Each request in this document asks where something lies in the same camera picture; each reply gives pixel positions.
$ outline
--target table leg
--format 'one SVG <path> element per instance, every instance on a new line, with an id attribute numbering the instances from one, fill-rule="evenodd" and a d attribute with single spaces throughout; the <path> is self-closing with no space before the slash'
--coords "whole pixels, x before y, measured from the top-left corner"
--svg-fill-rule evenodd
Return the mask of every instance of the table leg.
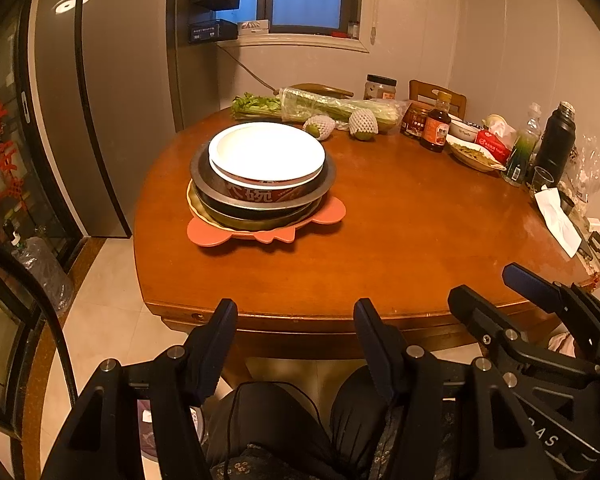
<path id="1" fill-rule="evenodd" d="M 229 348 L 229 353 L 224 361 L 224 367 L 222 368 L 222 378 L 226 383 L 231 386 L 234 390 L 239 384 L 248 383 L 253 381 L 251 373 L 247 368 L 247 363 L 242 356 L 242 351 L 238 345 L 234 342 Z"/>

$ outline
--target plate of food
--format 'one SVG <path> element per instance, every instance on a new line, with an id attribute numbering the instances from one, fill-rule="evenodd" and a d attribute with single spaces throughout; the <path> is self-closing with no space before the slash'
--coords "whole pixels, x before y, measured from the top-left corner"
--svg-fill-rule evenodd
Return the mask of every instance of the plate of food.
<path id="1" fill-rule="evenodd" d="M 467 142 L 452 135 L 446 136 L 446 142 L 448 142 L 451 153 L 455 158 L 470 168 L 474 168 L 474 170 L 488 173 L 489 171 L 507 169 L 491 155 L 489 150 L 480 144 Z"/>

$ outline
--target window sill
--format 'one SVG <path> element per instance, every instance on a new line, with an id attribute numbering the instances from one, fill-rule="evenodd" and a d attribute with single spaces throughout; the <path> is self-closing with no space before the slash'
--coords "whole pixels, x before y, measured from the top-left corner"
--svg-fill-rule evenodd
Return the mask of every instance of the window sill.
<path id="1" fill-rule="evenodd" d="M 219 41 L 218 45 L 227 48 L 262 45 L 321 46 L 323 48 L 365 52 L 366 54 L 369 52 L 360 40 L 333 38 L 332 36 L 320 36 L 318 34 L 253 34 L 252 36 L 238 36 L 237 40 Z"/>

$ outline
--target red tissue packet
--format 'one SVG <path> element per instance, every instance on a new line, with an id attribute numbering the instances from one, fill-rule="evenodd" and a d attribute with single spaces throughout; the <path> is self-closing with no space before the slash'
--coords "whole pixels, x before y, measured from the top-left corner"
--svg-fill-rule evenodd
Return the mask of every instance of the red tissue packet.
<path id="1" fill-rule="evenodd" d="M 484 146 L 500 164 L 507 163 L 511 150 L 502 143 L 497 135 L 492 134 L 489 130 L 480 130 L 474 142 Z"/>

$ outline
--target brown floor border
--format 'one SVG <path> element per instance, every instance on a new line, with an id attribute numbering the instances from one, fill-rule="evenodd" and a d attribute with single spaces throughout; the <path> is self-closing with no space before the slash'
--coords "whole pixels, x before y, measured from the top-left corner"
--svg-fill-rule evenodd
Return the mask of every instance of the brown floor border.
<path id="1" fill-rule="evenodd" d="M 96 256 L 104 245 L 106 238 L 88 238 L 80 249 L 69 270 L 69 277 L 75 285 L 76 294 L 91 269 Z M 60 316 L 60 325 L 64 326 L 69 310 Z M 31 365 L 27 393 L 24 400 L 22 417 L 22 456 L 24 461 L 24 478 L 40 480 L 40 429 L 42 427 L 42 408 L 45 402 L 46 384 L 49 380 L 51 364 L 56 354 L 56 345 L 48 326 L 43 328 L 36 354 Z"/>

